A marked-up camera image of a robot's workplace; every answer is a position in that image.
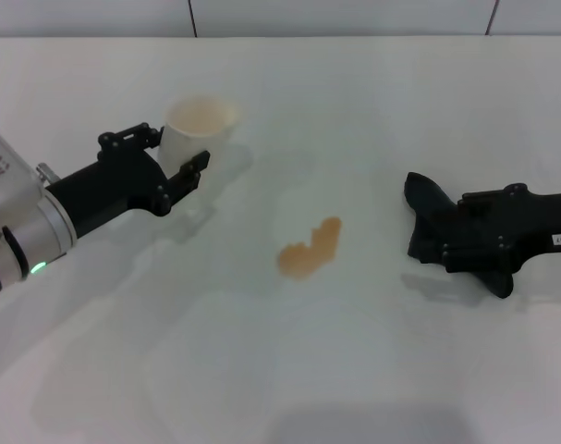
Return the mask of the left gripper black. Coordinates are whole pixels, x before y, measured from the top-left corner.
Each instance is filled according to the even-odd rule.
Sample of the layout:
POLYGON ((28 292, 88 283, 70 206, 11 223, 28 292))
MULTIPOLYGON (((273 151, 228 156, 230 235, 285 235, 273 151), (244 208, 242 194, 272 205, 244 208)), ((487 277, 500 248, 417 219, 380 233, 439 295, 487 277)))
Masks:
POLYGON ((160 145, 163 131, 143 122, 101 134, 96 162, 46 188, 66 211, 77 238, 131 209, 165 216, 198 189, 210 153, 196 154, 166 179, 147 153, 160 145))

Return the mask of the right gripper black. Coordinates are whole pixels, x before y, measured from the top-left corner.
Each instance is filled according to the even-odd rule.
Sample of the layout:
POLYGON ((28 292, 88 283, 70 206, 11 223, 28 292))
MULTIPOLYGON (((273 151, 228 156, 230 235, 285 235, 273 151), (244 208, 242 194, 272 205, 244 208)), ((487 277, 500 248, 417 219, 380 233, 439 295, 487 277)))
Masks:
POLYGON ((443 246, 441 260, 448 273, 514 274, 548 253, 561 253, 561 193, 535 194, 516 183, 462 195, 455 245, 443 246))

